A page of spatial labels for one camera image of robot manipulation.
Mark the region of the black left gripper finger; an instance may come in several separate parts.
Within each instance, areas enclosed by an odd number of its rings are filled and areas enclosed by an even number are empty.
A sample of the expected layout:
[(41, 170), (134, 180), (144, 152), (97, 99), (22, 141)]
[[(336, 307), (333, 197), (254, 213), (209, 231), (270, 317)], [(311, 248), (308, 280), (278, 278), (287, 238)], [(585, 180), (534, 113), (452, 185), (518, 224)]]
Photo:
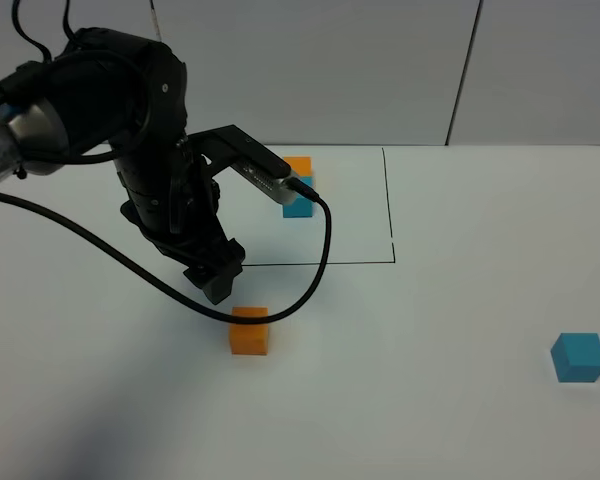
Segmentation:
[(234, 279), (242, 273), (241, 266), (229, 265), (220, 271), (209, 267), (190, 267), (184, 271), (185, 277), (213, 304), (218, 305), (232, 293)]

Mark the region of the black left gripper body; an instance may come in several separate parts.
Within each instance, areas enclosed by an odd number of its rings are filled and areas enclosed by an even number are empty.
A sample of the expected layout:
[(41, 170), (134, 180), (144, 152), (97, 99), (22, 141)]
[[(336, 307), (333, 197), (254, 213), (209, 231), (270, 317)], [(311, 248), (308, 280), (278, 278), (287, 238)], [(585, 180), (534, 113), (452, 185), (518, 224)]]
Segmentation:
[(205, 280), (242, 272), (243, 248), (228, 240), (203, 157), (184, 145), (119, 160), (128, 200), (121, 213), (163, 255)]

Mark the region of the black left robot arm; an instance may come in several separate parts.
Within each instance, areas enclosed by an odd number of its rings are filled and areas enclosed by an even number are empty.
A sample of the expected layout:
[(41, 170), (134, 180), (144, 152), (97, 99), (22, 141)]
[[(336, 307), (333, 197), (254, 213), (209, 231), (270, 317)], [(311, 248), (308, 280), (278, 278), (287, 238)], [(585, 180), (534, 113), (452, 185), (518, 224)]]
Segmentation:
[(103, 28), (0, 80), (0, 182), (113, 162), (122, 215), (181, 263), (207, 299), (226, 299), (245, 258), (218, 220), (210, 156), (185, 132), (187, 71), (165, 44)]

